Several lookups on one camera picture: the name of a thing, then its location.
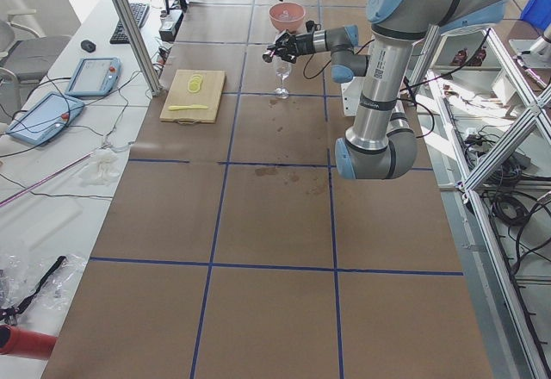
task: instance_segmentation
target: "blue and white device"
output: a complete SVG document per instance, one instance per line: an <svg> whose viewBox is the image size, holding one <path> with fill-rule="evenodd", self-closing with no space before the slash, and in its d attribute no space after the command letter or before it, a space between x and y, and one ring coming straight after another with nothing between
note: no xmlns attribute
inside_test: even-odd
<svg viewBox="0 0 551 379"><path fill-rule="evenodd" d="M65 94L82 99L104 97L116 85L120 72L118 58L80 59Z"/></svg>
<svg viewBox="0 0 551 379"><path fill-rule="evenodd" d="M64 130L83 107L84 102L76 97L50 92L21 119L14 120L6 134L34 146L42 145Z"/></svg>

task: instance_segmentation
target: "pink bowl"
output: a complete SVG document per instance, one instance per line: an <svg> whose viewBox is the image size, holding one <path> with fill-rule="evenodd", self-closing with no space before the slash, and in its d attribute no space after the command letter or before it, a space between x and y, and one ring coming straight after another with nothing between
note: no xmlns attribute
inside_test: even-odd
<svg viewBox="0 0 551 379"><path fill-rule="evenodd" d="M280 32L283 30L296 32L304 21L305 15L306 10L297 3L278 3L269 9L269 19Z"/></svg>

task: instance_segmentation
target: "yellow knife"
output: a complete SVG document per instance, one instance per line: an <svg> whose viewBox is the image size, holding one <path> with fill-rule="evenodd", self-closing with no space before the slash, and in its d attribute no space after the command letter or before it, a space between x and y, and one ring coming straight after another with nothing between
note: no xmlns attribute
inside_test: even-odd
<svg viewBox="0 0 551 379"><path fill-rule="evenodd" d="M208 109L207 105L170 105L169 110Z"/></svg>

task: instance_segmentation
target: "white table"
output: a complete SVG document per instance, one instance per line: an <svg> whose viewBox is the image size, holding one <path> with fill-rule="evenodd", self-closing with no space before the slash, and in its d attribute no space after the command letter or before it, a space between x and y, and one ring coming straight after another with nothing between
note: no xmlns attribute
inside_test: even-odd
<svg viewBox="0 0 551 379"><path fill-rule="evenodd" d="M129 1L151 3L149 16L141 33L150 56L153 56L161 42L158 38L158 29L160 27L159 7L162 0ZM67 48L48 72L48 77L53 79L71 76L81 58L114 56L122 63L118 86L126 83L133 73L139 71L139 66L130 45L111 45L108 42L117 21L118 16L111 0L101 0L72 37ZM82 50L80 43L84 39L96 43L94 53L90 54ZM67 82L56 84L63 91ZM46 93L55 90L52 84L40 87L23 108L31 108ZM110 135L109 141L115 147L126 146L136 138L151 99L147 83L141 73L121 90L121 94L114 93L86 107L72 125L91 127L100 134L106 134L127 104L125 98L128 100L128 106L116 130ZM9 158L0 158L3 162L0 173L27 186L60 170L101 145L102 137L93 134L89 129L71 127L42 148ZM29 148L28 145L13 140L9 136L0 137L0 155L27 148ZM120 173L124 170L127 159L128 150L118 153L115 168ZM112 196L118 179L109 184L83 184L79 172L87 162L84 161L55 177L40 186L36 192ZM11 196L19 189L17 185L0 177L0 200ZM72 277L64 283L62 299L43 300L48 296L45 295L37 300L19 318L21 328L55 336L59 334L85 262L90 256L108 212L109 204L109 199L50 198L26 194L0 208L0 265L2 265L3 254L4 258L5 254L15 254L22 261L22 269L25 269L24 263L28 263L25 274L28 275L28 282L33 286L58 256L66 255L70 258L69 262L74 264L63 270L65 275L72 274ZM19 291L21 293L18 296L21 298L30 292L23 289ZM42 361L0 356L1 377L39 378L45 366L46 362Z"/></svg>

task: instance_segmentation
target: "wine glass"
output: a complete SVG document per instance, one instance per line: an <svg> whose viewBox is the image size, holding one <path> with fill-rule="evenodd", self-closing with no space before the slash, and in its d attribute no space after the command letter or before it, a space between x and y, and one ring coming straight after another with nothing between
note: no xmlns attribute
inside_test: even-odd
<svg viewBox="0 0 551 379"><path fill-rule="evenodd" d="M274 65L275 74L282 80L282 85L274 90L274 93L280 99L287 99L289 97L289 91L285 88L285 79L288 78L291 73L291 64L282 60L282 58L275 56L272 60Z"/></svg>

